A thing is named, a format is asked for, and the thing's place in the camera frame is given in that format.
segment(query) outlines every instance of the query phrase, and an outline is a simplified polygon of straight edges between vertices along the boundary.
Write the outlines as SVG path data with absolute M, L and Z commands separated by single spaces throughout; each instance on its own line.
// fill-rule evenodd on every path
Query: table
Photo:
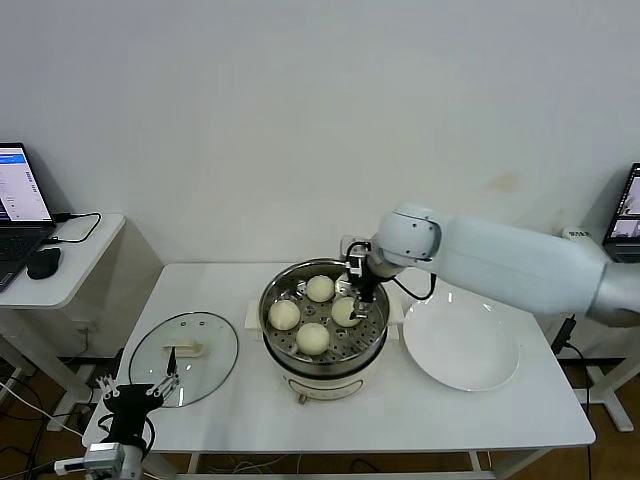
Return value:
M 69 220 L 59 225 L 55 235 L 62 239 L 82 238 L 95 220 L 95 217 Z M 65 389 L 67 393 L 59 402 L 55 414 L 69 413 L 76 403 L 88 402 L 94 396 L 93 390 L 86 384 L 93 366 L 83 365 L 74 374 L 58 360 L 47 339 L 25 322 L 19 311 L 59 311 L 67 305 L 123 225 L 122 215 L 103 214 L 102 221 L 86 241 L 55 245 L 62 251 L 62 257 L 58 271 L 53 276 L 33 280 L 27 276 L 26 269 L 23 269 L 7 289 L 0 293 L 0 336 L 4 339 L 0 342 L 0 356 L 23 371 L 25 365 L 18 365 L 18 353 L 21 354 Z M 64 314 L 58 312 L 58 318 L 63 319 Z M 55 422 L 50 422 L 47 428 L 61 430 Z
M 601 243 L 605 233 L 605 231 L 599 229 L 589 232 L 582 228 L 567 227 L 563 229 L 562 236 L 568 240 L 580 242 L 585 248 L 589 248 L 604 261 L 611 262 L 611 257 L 604 250 Z M 618 399 L 616 390 L 638 375 L 638 373 L 640 373 L 640 350 L 637 349 L 606 375 L 600 367 L 595 365 L 587 367 L 587 374 L 593 382 L 589 391 L 589 403 L 604 405 L 619 432 L 632 432 L 633 422 Z M 585 388 L 576 388 L 574 391 L 580 403 L 587 403 L 587 390 Z
M 503 387 L 483 393 L 446 387 L 415 365 L 401 341 L 389 341 L 373 380 L 362 392 L 335 402 L 297 404 L 264 344 L 243 328 L 249 302 L 259 298 L 268 281 L 288 265 L 164 268 L 124 349 L 116 382 L 129 383 L 129 362 L 144 335 L 183 312 L 210 311 L 226 318 L 238 332 L 239 357 L 229 378 L 212 395 L 184 408 L 150 414 L 157 431 L 154 452 L 467 451 L 474 471 L 465 474 L 480 479 L 506 478 L 551 448 L 595 440 L 533 316 L 496 302 L 492 302 L 495 308 L 511 311 L 509 326 L 521 345 L 519 371 Z M 455 290 L 444 282 L 438 288 Z M 100 403 L 83 437 L 85 446 L 104 437 L 96 421 L 106 413 Z M 321 434 L 307 435 L 306 429 Z M 499 449 L 535 451 L 512 455 L 495 472 L 481 471 L 475 452 Z M 146 465 L 152 473 L 172 473 L 156 460 L 157 456 Z

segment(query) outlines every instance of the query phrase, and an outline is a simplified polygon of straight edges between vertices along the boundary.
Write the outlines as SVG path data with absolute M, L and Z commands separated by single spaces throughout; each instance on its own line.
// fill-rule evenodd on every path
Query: glass lid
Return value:
M 131 383 L 160 383 L 175 348 L 180 383 L 164 407 L 184 407 L 218 389 L 238 358 L 238 336 L 229 322 L 209 312 L 176 315 L 151 330 L 129 364 Z

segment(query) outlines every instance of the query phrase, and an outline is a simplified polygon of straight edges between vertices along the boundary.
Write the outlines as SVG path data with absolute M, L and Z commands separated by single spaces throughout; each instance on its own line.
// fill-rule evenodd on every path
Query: white wall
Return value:
M 545 232 L 602 224 L 640 151 L 633 0 L 22 0 L 0 16 L 0 139 L 32 147 L 75 210 L 125 213 L 165 263 L 334 255 L 405 198 Z

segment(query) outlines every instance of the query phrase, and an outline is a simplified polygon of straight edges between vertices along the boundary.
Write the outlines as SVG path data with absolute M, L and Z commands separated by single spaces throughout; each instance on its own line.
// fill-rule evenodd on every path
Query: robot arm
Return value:
M 640 265 L 606 263 L 569 240 L 402 204 L 384 216 L 370 243 L 355 282 L 361 285 L 416 267 L 534 314 L 640 324 Z
M 169 356 L 166 376 L 155 385 L 115 385 L 111 375 L 99 377 L 97 382 L 104 405 L 111 412 L 101 419 L 112 419 L 109 434 L 100 443 L 91 444 L 84 457 L 55 462 L 54 472 L 62 476 L 85 471 L 86 480 L 139 480 L 142 460 L 151 450 L 155 437 L 147 415 L 162 407 L 180 383 L 175 347 Z M 142 438 L 145 423 L 152 432 L 149 444 Z

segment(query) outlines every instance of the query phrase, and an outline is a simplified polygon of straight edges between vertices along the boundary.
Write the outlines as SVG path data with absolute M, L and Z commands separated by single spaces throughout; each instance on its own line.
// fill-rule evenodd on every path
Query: black cable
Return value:
M 58 214 L 57 216 L 54 216 L 54 217 L 55 218 L 62 218 L 62 215 L 66 215 L 66 214 Z M 58 237 L 51 237 L 51 238 L 47 238 L 47 239 L 43 240 L 42 244 L 43 245 L 56 245 L 58 243 L 82 243 L 82 242 L 84 242 L 87 238 L 89 238 L 91 236 L 93 231 L 96 229 L 96 227 L 102 221 L 102 214 L 100 214 L 98 212 L 80 213 L 80 214 L 68 214 L 67 218 L 71 219 L 71 218 L 82 218 L 82 217 L 98 217 L 98 219 L 96 220 L 96 223 L 94 223 L 93 226 L 89 229 L 87 234 L 84 237 L 82 237 L 80 240 L 66 240 L 66 239 L 58 238 Z
M 36 400 L 38 400 L 38 404 L 39 404 L 40 408 L 44 410 L 44 408 L 42 408 L 42 399 L 40 398 L 40 395 L 38 395 L 38 393 L 27 384 L 27 382 L 25 382 L 25 381 L 23 381 L 23 380 L 21 380 L 21 379 L 19 379 L 17 377 L 13 377 L 11 375 L 1 375 L 0 374 L 0 378 L 2 378 L 3 382 L 6 382 L 7 380 L 13 380 L 14 382 L 19 383 L 20 385 L 25 387 L 27 390 L 29 390 L 31 393 L 33 393 L 33 396 L 36 398 Z M 42 420 L 42 418 L 16 417 L 15 415 L 9 415 L 8 413 L 5 413 L 5 412 L 3 412 L 1 410 L 0 410 L 0 415 L 2 415 L 3 417 L 12 418 L 14 420 L 24 420 L 24 421 L 39 421 L 39 420 Z
M 18 452 L 20 455 L 24 455 L 25 457 L 29 457 L 29 454 L 22 450 L 21 448 L 14 447 L 13 445 L 9 445 L 8 447 L 0 448 L 0 455 L 9 450 L 13 450 L 14 452 Z
M 3 379 L 11 379 L 17 383 L 19 383 L 20 385 L 22 385 L 23 387 L 25 387 L 27 390 L 29 390 L 31 393 L 33 393 L 33 395 L 38 399 L 38 403 L 40 404 L 40 408 L 42 408 L 42 400 L 40 399 L 38 393 L 29 386 L 28 383 L 24 382 L 23 380 L 20 380 L 17 377 L 12 377 L 10 375 L 1 375 L 0 374 L 0 378 Z M 51 415 L 52 417 L 68 417 L 71 415 L 80 415 L 81 412 L 71 412 L 71 413 L 59 413 L 57 415 Z M 17 417 L 15 415 L 9 415 L 8 413 L 5 413 L 3 411 L 0 410 L 0 415 L 6 418 L 11 418 L 13 420 L 20 420 L 23 422 L 40 422 L 42 421 L 42 417 L 37 417 L 37 418 L 25 418 L 25 417 Z
M 398 280 L 396 277 L 393 277 L 391 280 L 393 280 L 393 283 L 398 285 L 404 291 L 404 293 L 409 295 L 411 298 L 414 298 L 416 300 L 428 300 L 429 298 L 431 298 L 431 296 L 433 295 L 433 291 L 436 289 L 436 280 L 437 279 L 438 279 L 438 276 L 435 273 L 432 273 L 431 274 L 431 286 L 429 287 L 429 293 L 427 293 L 424 297 L 420 297 L 420 296 L 416 295 L 415 293 L 413 293 L 407 287 L 402 285 L 402 283 L 400 283 L 400 280 Z
M 153 447 L 153 444 L 156 441 L 156 428 L 153 426 L 153 422 L 149 417 L 145 417 L 144 421 L 147 423 L 147 425 L 149 425 L 149 431 L 151 432 L 151 436 L 149 437 L 149 443 L 147 444 L 147 448 L 144 449 L 142 458 L 149 455 L 149 452 L 151 451 L 151 448 Z
M 65 365 L 69 365 L 71 362 L 73 362 L 76 358 L 78 358 L 80 355 L 84 355 L 85 353 L 87 353 L 87 351 L 89 350 L 89 329 L 85 328 L 84 331 L 84 348 L 76 353 L 73 357 L 71 357 L 69 360 L 67 360 L 66 362 L 64 362 Z M 91 389 L 91 397 L 93 398 L 93 389 Z
M 42 403 L 42 399 L 40 398 L 40 395 L 38 395 L 38 393 L 31 388 L 31 386 L 29 386 L 26 382 L 24 382 L 23 380 L 13 377 L 11 375 L 0 375 L 1 378 L 3 378 L 5 381 L 7 379 L 12 379 L 14 380 L 16 383 L 19 383 L 20 385 L 24 386 L 25 388 L 27 388 L 27 390 L 29 390 L 31 393 L 33 393 L 33 395 L 35 396 L 36 400 L 38 401 L 38 407 L 40 407 L 41 410 L 44 410 L 44 404 Z M 0 412 L 0 414 L 2 414 L 5 417 L 15 417 L 13 415 L 9 415 L 8 413 L 4 413 L 4 412 Z M 23 419 L 21 417 L 15 417 L 14 419 L 16 420 L 26 420 Z M 47 417 L 45 417 L 44 415 L 41 416 L 40 420 L 40 427 L 38 428 L 38 432 L 33 440 L 33 442 L 31 443 L 31 446 L 29 447 L 29 451 L 26 452 L 27 455 L 27 462 L 25 464 L 25 475 L 24 475 L 24 480 L 31 480 L 31 470 L 36 466 L 36 457 L 35 454 L 37 453 L 37 447 L 39 445 L 40 442 L 40 438 L 42 436 L 42 432 L 44 431 L 44 428 L 46 426 L 46 419 Z
M 571 345 L 569 342 L 566 342 L 564 346 L 576 352 L 580 357 L 580 360 L 582 361 L 582 366 L 584 367 L 584 388 L 587 390 L 587 403 L 585 405 L 585 413 L 587 415 L 587 420 L 591 422 L 591 419 L 589 418 L 589 403 L 591 400 L 589 398 L 589 390 L 591 389 L 591 387 L 589 386 L 589 372 L 587 370 L 587 362 L 584 359 L 582 352 L 578 350 L 578 348 Z M 588 467 L 589 480 L 591 480 L 591 445 L 587 445 L 587 467 Z
M 91 396 L 89 397 L 89 401 L 85 403 L 87 407 L 91 407 L 91 402 L 93 401 L 93 388 L 91 389 Z

